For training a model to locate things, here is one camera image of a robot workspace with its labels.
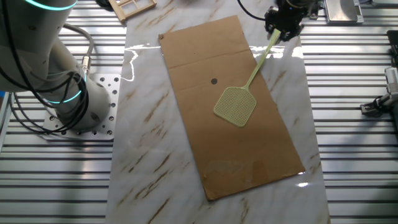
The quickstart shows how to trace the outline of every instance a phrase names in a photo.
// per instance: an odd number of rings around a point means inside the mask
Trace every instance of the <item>metal mounting plate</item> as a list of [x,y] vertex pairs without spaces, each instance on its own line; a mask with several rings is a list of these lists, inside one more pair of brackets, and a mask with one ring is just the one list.
[[325,12],[329,24],[364,22],[359,0],[325,0]]
[[[69,130],[66,133],[59,134],[59,136],[43,135],[46,140],[65,140],[66,139],[79,139],[79,140],[105,140],[109,141],[114,139],[114,130],[116,126],[116,115],[118,112],[118,100],[121,76],[116,74],[91,74],[90,78],[97,83],[103,85],[108,91],[111,98],[111,106],[109,113],[101,124],[94,127],[92,130],[78,134],[76,131]],[[56,129],[61,127],[63,124],[57,118],[53,119],[49,112],[46,112],[44,119],[44,127],[47,129]]]

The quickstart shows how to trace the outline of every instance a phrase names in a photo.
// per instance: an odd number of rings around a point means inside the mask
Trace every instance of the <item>white marble table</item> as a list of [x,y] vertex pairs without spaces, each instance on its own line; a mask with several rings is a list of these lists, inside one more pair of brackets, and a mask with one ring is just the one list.
[[[257,15],[272,4],[246,2]],[[245,15],[236,1],[169,0],[128,20],[106,223],[329,222],[298,38],[273,47],[261,72],[305,173],[214,202],[206,200],[158,35],[232,15],[238,15],[258,61],[268,44],[264,24]]]

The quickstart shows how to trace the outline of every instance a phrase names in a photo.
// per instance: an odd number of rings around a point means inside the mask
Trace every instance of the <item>mesh grid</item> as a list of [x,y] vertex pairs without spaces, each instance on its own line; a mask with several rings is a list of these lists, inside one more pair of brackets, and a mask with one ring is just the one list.
[[240,87],[229,87],[218,100],[214,113],[225,120],[243,127],[256,107],[256,99]]

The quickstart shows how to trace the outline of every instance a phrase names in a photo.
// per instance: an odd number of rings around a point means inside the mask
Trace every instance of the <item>wooden frame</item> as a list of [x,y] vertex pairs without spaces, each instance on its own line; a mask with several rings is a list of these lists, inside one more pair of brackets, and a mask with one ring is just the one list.
[[[144,7],[139,7],[136,0],[120,0],[119,3],[117,3],[116,0],[109,0],[109,2],[111,3],[114,12],[116,13],[121,22],[124,22],[128,18],[133,17],[138,13],[144,12],[148,9],[152,9],[153,7],[156,6],[156,0],[150,0],[151,3]],[[123,6],[126,6],[130,3],[134,3],[137,7],[137,10],[135,10],[134,12],[130,12],[129,14],[126,14],[123,11]]]

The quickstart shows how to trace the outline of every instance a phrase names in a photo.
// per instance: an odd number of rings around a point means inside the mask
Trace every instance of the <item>flattened cardboard box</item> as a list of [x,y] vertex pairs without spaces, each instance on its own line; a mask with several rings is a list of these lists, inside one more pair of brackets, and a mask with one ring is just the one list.
[[213,112],[225,88],[243,86],[257,65],[237,16],[162,34],[159,42],[208,200],[305,171],[260,72],[245,127]]

